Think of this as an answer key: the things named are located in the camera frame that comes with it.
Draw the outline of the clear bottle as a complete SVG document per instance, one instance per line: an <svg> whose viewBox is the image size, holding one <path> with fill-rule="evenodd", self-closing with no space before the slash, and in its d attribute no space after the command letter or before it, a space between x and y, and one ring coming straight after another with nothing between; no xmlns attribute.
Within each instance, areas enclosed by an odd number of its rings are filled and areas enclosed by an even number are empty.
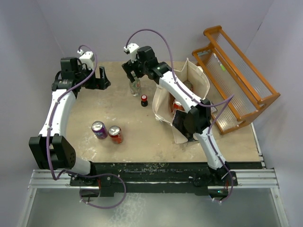
<svg viewBox="0 0 303 227"><path fill-rule="evenodd" d="M141 82L139 78L134 78L134 82L129 82L130 92L132 96L139 96L141 93Z"/></svg>

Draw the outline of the red can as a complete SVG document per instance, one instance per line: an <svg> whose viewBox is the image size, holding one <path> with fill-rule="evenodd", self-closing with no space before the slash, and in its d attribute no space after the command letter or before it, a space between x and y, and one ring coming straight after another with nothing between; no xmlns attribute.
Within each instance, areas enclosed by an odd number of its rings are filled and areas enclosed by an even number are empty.
<svg viewBox="0 0 303 227"><path fill-rule="evenodd" d="M184 107L175 99L173 102L173 113L175 113L177 110L184 111Z"/></svg>
<svg viewBox="0 0 303 227"><path fill-rule="evenodd" d="M109 128L108 135L114 144L120 144L124 140L121 128L116 125Z"/></svg>
<svg viewBox="0 0 303 227"><path fill-rule="evenodd" d="M193 85L189 81L184 81L184 85L190 90L193 91Z"/></svg>

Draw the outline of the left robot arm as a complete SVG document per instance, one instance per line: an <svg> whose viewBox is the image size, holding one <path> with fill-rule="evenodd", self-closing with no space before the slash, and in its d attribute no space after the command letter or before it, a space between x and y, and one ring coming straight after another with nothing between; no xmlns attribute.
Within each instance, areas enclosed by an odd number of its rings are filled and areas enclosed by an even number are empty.
<svg viewBox="0 0 303 227"><path fill-rule="evenodd" d="M73 104L81 88L105 90L111 83L104 67L95 75L95 54L87 51L77 57L60 60L61 70L52 83L52 99L46 121L38 136L29 139L29 147L40 169L65 170L81 175L86 185L97 181L91 163L76 156L75 149L66 139L66 128Z"/></svg>

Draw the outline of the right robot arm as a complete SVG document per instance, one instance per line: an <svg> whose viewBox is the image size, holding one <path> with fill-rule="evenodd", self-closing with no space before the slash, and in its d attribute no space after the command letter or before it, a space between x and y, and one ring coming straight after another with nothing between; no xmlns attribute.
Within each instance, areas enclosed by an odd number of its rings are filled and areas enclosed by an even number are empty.
<svg viewBox="0 0 303 227"><path fill-rule="evenodd" d="M124 47L124 52L130 55L130 60L122 67L131 82L134 82L133 75L137 78L146 75L180 102L186 113L183 125L200 142L211 173L211 181L216 185L223 184L227 180L230 170L213 137L209 101L190 91L176 77L171 66L165 62L158 62L151 47L139 47L137 44L131 43Z"/></svg>

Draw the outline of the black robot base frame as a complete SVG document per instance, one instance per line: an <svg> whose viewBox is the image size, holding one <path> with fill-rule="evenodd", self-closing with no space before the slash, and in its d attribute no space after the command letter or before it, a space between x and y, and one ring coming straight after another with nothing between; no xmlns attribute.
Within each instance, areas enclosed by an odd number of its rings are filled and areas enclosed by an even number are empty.
<svg viewBox="0 0 303 227"><path fill-rule="evenodd" d="M70 186L100 197L116 193L190 193L225 198L238 185L229 166L212 170L205 162L92 163L87 176L66 171Z"/></svg>

